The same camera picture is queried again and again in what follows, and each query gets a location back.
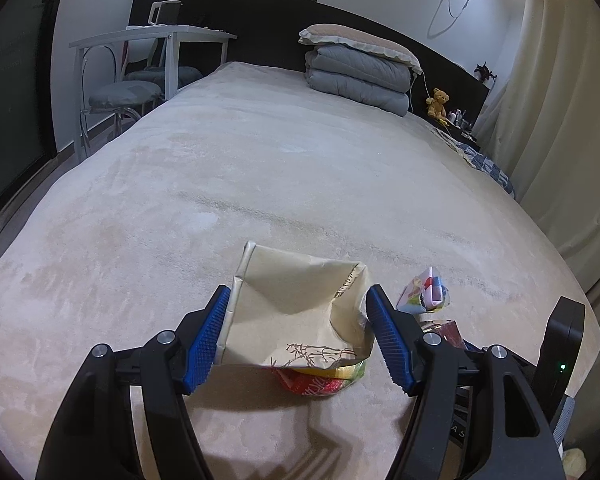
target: printed branch design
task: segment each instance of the printed branch design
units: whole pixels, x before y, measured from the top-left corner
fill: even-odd
[[[353,269],[351,269],[351,272],[347,276],[347,279],[345,280],[344,284],[336,291],[336,294],[333,297],[334,300],[342,296],[347,291],[347,289],[350,288],[351,285],[353,285],[353,282],[356,281],[356,278],[358,277],[358,274],[356,274],[356,269],[358,268],[358,266],[359,264],[356,264],[353,267]]]
[[[291,363],[298,360],[304,361],[309,367],[317,368],[317,360],[335,363],[340,359],[356,357],[356,353],[350,348],[337,349],[329,348],[328,346],[311,346],[299,343],[288,344],[286,351],[293,354],[294,357],[282,365],[283,368],[287,368]]]

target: snack wrapper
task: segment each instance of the snack wrapper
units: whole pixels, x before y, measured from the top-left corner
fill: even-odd
[[[365,374],[365,364],[366,361],[362,361],[330,370],[272,368],[272,371],[285,390],[303,396],[326,397],[341,392],[359,380]]]
[[[449,304],[449,291],[435,267],[429,267],[407,285],[396,305],[401,312],[416,316],[437,312]]]
[[[456,322],[452,319],[436,319],[420,323],[420,328],[424,333],[435,332],[451,346],[467,350],[464,340],[460,335]]]

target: white desk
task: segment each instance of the white desk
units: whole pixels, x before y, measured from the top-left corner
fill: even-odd
[[[80,138],[80,111],[82,109],[82,67],[84,56],[87,51],[94,46],[108,46],[114,58],[115,50],[113,43],[121,43],[130,40],[145,40],[146,38],[166,38],[166,58],[164,63],[164,97],[171,99],[178,93],[178,60],[180,58],[180,42],[199,41],[203,43],[222,43],[222,54],[220,64],[226,62],[226,51],[229,40],[235,40],[237,36],[220,30],[210,30],[209,28],[193,27],[192,25],[151,25],[143,28],[132,28],[129,30],[118,30],[99,34],[91,38],[73,41],[69,48],[75,47],[74,61],[74,85],[75,85],[75,132],[74,148],[81,162],[85,158]],[[119,74],[120,63],[116,60],[116,79],[122,76]]]

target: blue patterned fabric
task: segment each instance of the blue patterned fabric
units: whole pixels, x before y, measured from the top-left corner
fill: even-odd
[[[486,155],[476,152],[471,146],[464,144],[463,142],[457,142],[456,146],[460,148],[471,162],[471,165],[476,169],[480,170],[489,175],[493,180],[502,186],[504,191],[509,193],[513,199],[516,197],[516,192],[513,189],[513,184],[509,180],[509,177],[498,167],[496,164]]]

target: patterned cloth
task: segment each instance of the patterned cloth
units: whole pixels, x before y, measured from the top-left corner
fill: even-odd
[[[444,140],[447,146],[461,155],[472,168],[486,173],[500,184],[502,189],[515,200],[516,192],[513,189],[513,184],[509,180],[509,177],[488,156],[476,152],[471,146],[464,142],[458,142],[449,134],[446,134],[438,128],[432,126],[431,131],[440,137],[440,139]]]

